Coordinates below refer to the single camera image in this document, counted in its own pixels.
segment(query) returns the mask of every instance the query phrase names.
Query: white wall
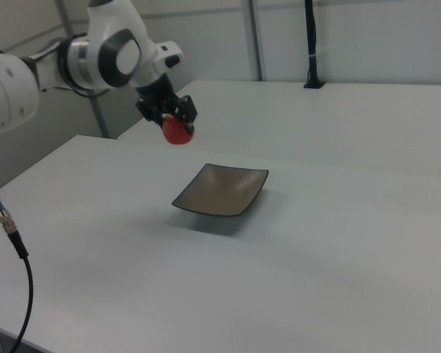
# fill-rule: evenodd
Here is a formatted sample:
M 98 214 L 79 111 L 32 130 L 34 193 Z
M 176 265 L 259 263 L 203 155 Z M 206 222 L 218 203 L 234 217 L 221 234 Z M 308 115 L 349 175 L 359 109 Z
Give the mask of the white wall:
M 28 42 L 11 54 L 34 54 L 52 38 L 65 37 L 62 28 L 52 31 L 59 25 L 53 1 L 0 1 L 0 47 Z M 62 91 L 41 93 L 37 115 L 0 135 L 0 187 L 77 134 L 100 135 L 89 102 Z
M 315 3 L 320 78 L 441 84 L 441 0 Z M 258 0 L 258 5 L 267 79 L 304 81 L 304 1 Z

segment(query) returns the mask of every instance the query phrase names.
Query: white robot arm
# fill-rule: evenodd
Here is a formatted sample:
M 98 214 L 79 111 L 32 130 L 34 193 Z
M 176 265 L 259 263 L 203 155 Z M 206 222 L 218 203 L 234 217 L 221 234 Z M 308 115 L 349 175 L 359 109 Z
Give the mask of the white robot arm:
M 91 0 L 87 35 L 58 41 L 44 52 L 18 58 L 0 54 L 0 132 L 31 118 L 39 91 L 114 89 L 130 84 L 137 108 L 162 126 L 165 114 L 193 134 L 197 111 L 189 96 L 178 97 L 167 71 L 183 59 L 174 42 L 155 44 L 130 0 Z

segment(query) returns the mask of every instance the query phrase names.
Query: table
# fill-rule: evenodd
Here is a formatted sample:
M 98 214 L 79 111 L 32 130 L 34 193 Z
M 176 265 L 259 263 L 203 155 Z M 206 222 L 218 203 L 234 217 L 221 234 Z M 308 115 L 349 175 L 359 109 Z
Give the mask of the table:
M 441 177 L 441 86 L 194 81 L 186 149 Z M 141 121 L 119 140 L 167 145 Z
M 240 218 L 172 207 L 205 163 L 270 176 Z M 0 197 L 43 351 L 441 353 L 441 178 L 76 137 Z M 0 232 L 0 329 L 25 304 Z

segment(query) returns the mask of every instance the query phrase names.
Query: red object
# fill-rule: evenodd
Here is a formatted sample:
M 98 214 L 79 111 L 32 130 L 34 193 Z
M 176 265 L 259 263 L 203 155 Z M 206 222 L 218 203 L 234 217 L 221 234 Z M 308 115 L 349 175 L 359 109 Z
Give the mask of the red object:
M 163 120 L 162 130 L 165 139 L 172 145 L 184 145 L 193 138 L 193 135 L 186 131 L 183 123 L 172 116 L 167 116 Z

